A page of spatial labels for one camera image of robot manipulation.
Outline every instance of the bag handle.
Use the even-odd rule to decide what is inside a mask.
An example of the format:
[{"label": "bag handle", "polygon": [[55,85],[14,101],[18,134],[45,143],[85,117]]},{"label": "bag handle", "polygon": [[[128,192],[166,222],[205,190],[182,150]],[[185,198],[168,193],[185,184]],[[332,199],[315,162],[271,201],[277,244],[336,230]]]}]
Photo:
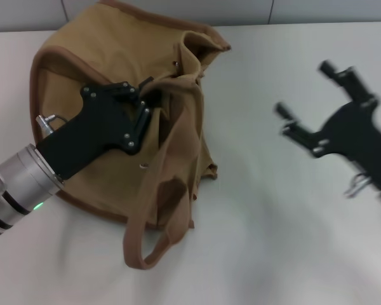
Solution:
[{"label": "bag handle", "polygon": [[177,110],[179,111],[177,120],[144,175],[138,191],[135,210],[127,222],[123,240],[124,260],[132,268],[149,269],[155,266],[164,253],[184,237],[189,228],[190,195],[186,183],[181,181],[182,196],[178,199],[174,212],[167,221],[151,254],[146,258],[142,257],[142,237],[145,224],[151,210],[157,204],[160,183],[170,180],[180,181],[175,174],[192,163],[201,150],[200,138],[194,128],[189,110],[183,104]]}]

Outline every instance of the bolt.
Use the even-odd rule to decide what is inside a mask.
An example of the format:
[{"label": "bolt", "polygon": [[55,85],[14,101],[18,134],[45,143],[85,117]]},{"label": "bolt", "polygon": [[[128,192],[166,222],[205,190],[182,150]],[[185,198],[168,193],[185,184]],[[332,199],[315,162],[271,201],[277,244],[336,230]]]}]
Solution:
[{"label": "bolt", "polygon": [[328,145],[329,143],[330,141],[328,139],[323,139],[319,141],[320,146],[325,146],[325,145]]},{"label": "bolt", "polygon": [[319,154],[321,153],[322,151],[324,151],[324,148],[323,147],[315,147],[314,149],[312,149],[312,152],[314,154]]}]

